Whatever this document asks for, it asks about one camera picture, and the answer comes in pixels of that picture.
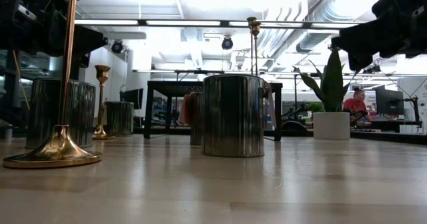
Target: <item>wooden floor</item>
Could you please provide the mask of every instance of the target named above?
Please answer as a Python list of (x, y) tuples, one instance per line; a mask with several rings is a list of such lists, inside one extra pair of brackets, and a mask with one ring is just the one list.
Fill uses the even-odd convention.
[[(25, 140), (0, 143), (0, 157)], [(0, 168), (0, 223), (427, 223), (427, 148), (266, 140), (254, 159), (206, 157), (189, 137), (97, 142), (100, 163)]]

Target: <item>person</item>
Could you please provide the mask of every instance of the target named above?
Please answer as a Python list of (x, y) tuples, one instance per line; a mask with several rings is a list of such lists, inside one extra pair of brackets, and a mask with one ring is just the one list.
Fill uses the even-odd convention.
[[(344, 109), (349, 109), (352, 113), (358, 111), (368, 112), (365, 105), (365, 92), (359, 88), (354, 89), (353, 98), (349, 98), (344, 102)], [(368, 121), (372, 121), (372, 117), (367, 114), (364, 118)]]

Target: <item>red shirt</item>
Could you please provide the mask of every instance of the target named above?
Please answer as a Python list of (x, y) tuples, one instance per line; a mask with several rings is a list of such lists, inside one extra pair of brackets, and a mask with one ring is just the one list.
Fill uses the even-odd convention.
[(344, 108), (345, 108), (345, 109), (350, 108), (350, 110), (351, 110), (353, 113), (355, 113), (355, 112), (357, 112), (357, 111), (365, 111), (365, 112), (368, 112), (368, 111), (366, 110), (366, 105), (365, 105), (365, 103), (364, 103), (363, 101), (359, 101), (359, 100), (356, 100), (356, 99), (354, 99), (354, 98), (347, 99), (347, 100), (344, 102)]

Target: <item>desk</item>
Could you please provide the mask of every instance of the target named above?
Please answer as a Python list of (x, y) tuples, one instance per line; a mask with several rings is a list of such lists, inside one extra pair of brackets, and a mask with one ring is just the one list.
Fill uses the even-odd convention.
[(418, 125), (415, 121), (372, 121), (371, 129), (379, 129), (381, 131), (394, 131), (395, 133), (400, 132), (401, 125)]
[[(282, 126), (282, 83), (270, 83), (274, 93), (274, 113), (278, 127)], [(149, 139), (151, 134), (151, 119), (153, 115), (154, 90), (167, 97), (166, 105), (166, 133), (171, 126), (171, 110), (173, 97), (183, 97), (191, 92), (203, 91), (202, 81), (148, 81), (147, 82), (147, 108), (145, 109), (144, 138)], [(280, 128), (274, 131), (274, 141), (282, 138)]]

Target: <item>metal trash can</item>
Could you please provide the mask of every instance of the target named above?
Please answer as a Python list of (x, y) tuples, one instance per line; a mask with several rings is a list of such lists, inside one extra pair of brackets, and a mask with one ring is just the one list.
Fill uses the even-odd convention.
[[(46, 142), (58, 124), (60, 89), (60, 79), (34, 80), (26, 148), (35, 149)], [(71, 136), (79, 147), (92, 146), (95, 94), (96, 86), (70, 80), (66, 116)]]
[(115, 137), (126, 137), (133, 133), (133, 103), (106, 101), (107, 133)]
[(212, 75), (203, 80), (202, 154), (219, 157), (264, 155), (265, 87), (262, 78), (251, 75)]
[(194, 93), (194, 95), (196, 95), (195, 113), (189, 144), (200, 146), (203, 141), (203, 93)]

